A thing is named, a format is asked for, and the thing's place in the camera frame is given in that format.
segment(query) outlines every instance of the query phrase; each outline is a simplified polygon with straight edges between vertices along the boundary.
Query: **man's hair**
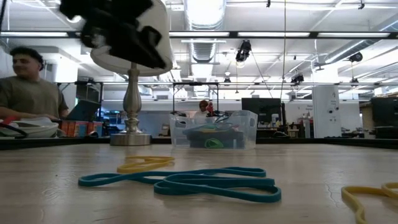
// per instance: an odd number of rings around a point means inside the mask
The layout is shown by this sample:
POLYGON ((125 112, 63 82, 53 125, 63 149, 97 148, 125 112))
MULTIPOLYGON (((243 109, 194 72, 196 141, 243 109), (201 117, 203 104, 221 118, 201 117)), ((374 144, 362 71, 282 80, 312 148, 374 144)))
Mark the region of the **man's hair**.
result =
POLYGON ((41 56, 36 50, 28 47, 16 47, 10 51, 11 56, 15 56, 18 54, 29 55, 30 57, 36 59, 41 65, 40 71, 43 70, 44 68, 43 56, 41 56))
POLYGON ((207 103, 207 101, 206 101, 206 100, 202 100, 201 102, 199 102, 199 107, 200 107, 201 105, 208 106, 208 105, 209 105, 209 103, 207 103))

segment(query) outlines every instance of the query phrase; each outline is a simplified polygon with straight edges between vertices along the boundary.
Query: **man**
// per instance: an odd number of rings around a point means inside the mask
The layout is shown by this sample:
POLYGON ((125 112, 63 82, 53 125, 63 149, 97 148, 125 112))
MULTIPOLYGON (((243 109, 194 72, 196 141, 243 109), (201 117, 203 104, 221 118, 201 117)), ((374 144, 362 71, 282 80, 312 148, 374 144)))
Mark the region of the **man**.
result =
POLYGON ((10 52, 16 76, 0 79, 0 119, 64 118, 68 106, 56 85, 40 78, 43 57, 34 49, 17 47, 10 52))
POLYGON ((207 103, 206 100, 202 100, 201 102, 199 102, 199 111, 197 111, 193 117, 194 118, 206 118, 207 114, 209 113, 206 110, 208 105, 209 104, 207 103))

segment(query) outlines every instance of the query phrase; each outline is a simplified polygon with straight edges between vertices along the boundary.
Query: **red box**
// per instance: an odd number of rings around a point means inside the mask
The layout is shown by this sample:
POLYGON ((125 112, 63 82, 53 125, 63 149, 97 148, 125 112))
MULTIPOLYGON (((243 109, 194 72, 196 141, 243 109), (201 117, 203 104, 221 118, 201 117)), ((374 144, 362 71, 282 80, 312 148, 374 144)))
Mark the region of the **red box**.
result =
POLYGON ((85 137, 87 133, 87 121, 66 121, 68 123, 68 137, 85 137))
POLYGON ((69 125, 68 121, 61 121, 59 125, 60 125, 59 129, 65 132, 65 134, 68 134, 68 125, 69 125))
POLYGON ((98 136, 102 136, 102 122, 93 121, 89 122, 87 125, 87 134, 92 133, 93 131, 98 133, 98 136))

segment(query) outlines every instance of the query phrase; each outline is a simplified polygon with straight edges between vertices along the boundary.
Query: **clear plastic bin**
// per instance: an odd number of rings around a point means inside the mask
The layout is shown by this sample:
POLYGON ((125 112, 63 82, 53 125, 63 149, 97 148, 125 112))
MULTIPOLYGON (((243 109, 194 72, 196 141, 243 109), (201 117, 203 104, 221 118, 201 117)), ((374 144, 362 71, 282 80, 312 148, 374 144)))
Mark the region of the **clear plastic bin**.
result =
POLYGON ((174 148, 254 149, 257 114, 235 111, 229 118, 187 118, 170 115, 174 148))

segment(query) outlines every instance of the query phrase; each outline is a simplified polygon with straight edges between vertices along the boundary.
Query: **workbench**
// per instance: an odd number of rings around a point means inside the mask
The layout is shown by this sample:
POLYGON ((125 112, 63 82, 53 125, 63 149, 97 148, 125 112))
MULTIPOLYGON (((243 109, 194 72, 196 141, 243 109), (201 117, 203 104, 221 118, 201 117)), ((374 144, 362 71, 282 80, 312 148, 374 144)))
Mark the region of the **workbench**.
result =
MULTIPOLYGON (((396 182, 397 161, 393 149, 329 144, 263 144, 247 151, 77 144, 0 151, 0 219, 2 224, 355 224, 341 188, 396 182), (152 185, 133 181, 78 186, 83 175, 116 172, 126 156, 175 158, 174 165, 159 170, 260 167, 282 189, 282 200, 264 204, 207 194, 157 195, 152 185)), ((369 223, 397 223, 397 200, 358 197, 369 223)))

